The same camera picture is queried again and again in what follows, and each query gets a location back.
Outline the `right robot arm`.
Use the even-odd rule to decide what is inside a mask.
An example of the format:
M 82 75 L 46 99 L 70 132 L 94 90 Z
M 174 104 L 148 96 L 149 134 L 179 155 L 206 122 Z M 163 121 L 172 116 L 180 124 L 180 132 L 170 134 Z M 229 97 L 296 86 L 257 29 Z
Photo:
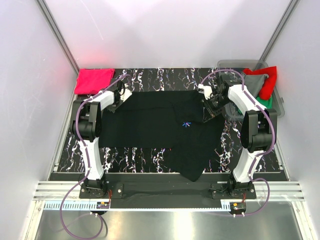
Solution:
M 248 91 L 243 82 L 224 80 L 217 91 L 201 82 L 203 105 L 214 118 L 224 105 L 233 102 L 243 115 L 240 131 L 242 152 L 239 161 L 222 191 L 232 198 L 254 192 L 253 175 L 261 157 L 271 152 L 276 143 L 277 111 L 266 108 Z

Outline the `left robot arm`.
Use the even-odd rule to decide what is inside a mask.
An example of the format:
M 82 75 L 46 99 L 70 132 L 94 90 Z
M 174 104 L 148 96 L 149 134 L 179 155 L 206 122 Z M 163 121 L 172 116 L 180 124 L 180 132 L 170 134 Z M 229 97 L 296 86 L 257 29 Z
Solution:
M 99 138 L 102 133 L 103 110 L 115 112 L 130 96 L 122 81 L 108 86 L 88 99 L 72 103 L 69 130 L 76 138 L 84 161 L 85 174 L 80 180 L 80 196 L 103 198 L 111 194 L 103 169 Z

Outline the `black t-shirt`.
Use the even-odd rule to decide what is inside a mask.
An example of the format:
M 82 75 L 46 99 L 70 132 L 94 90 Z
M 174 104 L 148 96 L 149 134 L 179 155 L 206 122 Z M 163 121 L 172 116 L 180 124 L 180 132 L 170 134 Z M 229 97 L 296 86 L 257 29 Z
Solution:
M 164 149 L 164 166 L 195 182 L 220 167 L 222 115 L 206 117 L 196 90 L 133 92 L 115 112 L 102 114 L 100 148 Z

